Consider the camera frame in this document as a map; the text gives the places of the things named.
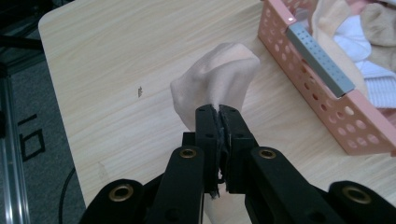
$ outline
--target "pink plastic basket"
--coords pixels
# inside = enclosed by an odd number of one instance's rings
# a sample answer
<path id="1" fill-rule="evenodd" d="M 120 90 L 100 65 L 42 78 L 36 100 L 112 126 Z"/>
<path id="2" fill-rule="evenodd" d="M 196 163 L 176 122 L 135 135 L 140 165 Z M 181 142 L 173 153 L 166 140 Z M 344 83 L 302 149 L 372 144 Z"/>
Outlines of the pink plastic basket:
<path id="1" fill-rule="evenodd" d="M 260 40 L 347 154 L 396 156 L 396 128 L 358 90 L 336 96 L 288 37 L 297 7 L 309 8 L 309 1 L 264 0 Z"/>

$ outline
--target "beige sock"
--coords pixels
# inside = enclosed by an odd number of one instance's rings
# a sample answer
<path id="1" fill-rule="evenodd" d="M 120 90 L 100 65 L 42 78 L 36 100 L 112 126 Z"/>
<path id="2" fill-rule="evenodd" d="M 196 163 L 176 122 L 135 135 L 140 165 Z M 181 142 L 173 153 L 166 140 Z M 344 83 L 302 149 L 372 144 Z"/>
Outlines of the beige sock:
<path id="1" fill-rule="evenodd" d="M 396 72 L 396 9 L 369 4 L 361 13 L 361 26 L 372 44 L 369 60 Z"/>
<path id="2" fill-rule="evenodd" d="M 224 43 L 209 51 L 183 76 L 172 81 L 174 108 L 191 131 L 195 109 L 201 105 L 228 105 L 241 110 L 260 60 L 242 44 Z"/>

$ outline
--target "basket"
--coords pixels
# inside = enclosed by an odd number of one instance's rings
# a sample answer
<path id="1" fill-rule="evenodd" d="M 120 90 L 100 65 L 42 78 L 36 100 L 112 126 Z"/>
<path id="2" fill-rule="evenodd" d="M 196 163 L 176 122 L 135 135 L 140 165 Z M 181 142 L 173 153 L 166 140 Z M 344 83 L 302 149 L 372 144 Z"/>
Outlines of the basket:
<path id="1" fill-rule="evenodd" d="M 264 0 L 259 39 L 347 154 L 396 156 L 396 128 L 291 14 L 309 4 Z"/>

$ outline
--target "wooden table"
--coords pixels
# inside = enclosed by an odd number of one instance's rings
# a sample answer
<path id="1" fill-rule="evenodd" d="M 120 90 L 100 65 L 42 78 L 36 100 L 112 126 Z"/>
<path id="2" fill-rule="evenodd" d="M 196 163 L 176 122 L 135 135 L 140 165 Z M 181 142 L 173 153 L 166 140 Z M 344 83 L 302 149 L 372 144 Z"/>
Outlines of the wooden table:
<path id="1" fill-rule="evenodd" d="M 80 0 L 41 20 L 87 205 L 113 180 L 145 184 L 164 171 L 187 131 L 169 84 L 223 42 L 243 43 L 261 60 L 242 110 L 261 146 L 282 151 L 321 189 L 347 179 L 396 204 L 395 160 L 350 157 L 340 148 L 258 39 L 261 12 L 257 0 Z M 248 222 L 243 196 L 232 200 L 225 223 Z"/>

